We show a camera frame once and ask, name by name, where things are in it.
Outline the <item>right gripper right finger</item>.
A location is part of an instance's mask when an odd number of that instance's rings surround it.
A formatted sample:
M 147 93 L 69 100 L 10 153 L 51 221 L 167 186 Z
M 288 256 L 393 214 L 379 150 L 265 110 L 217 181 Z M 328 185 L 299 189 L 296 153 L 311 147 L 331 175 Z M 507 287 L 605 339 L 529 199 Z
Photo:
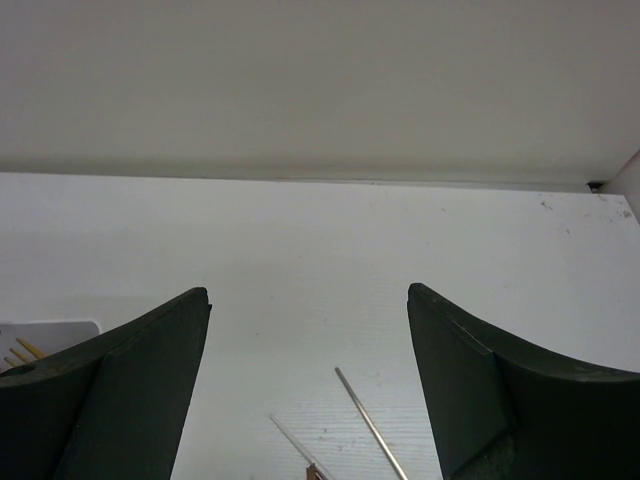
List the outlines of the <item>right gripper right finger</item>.
M 411 339 L 446 479 L 635 479 L 639 376 L 532 344 L 415 283 Z

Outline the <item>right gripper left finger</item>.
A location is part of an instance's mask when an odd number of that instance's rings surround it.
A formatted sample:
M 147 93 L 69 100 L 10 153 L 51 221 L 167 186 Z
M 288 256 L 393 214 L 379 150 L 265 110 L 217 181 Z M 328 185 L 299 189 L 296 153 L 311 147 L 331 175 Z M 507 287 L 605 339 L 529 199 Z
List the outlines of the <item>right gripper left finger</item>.
M 141 317 L 1 374 L 4 479 L 168 479 L 207 338 L 192 288 Z

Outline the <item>gold fork green handle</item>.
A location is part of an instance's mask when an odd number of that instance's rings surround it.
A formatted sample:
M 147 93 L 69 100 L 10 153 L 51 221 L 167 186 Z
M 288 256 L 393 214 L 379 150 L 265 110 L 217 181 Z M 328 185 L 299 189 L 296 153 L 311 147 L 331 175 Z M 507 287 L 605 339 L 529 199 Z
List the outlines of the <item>gold fork green handle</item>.
M 47 357 L 47 354 L 36 345 L 23 338 L 8 342 L 1 352 L 1 361 L 9 368 L 33 363 Z

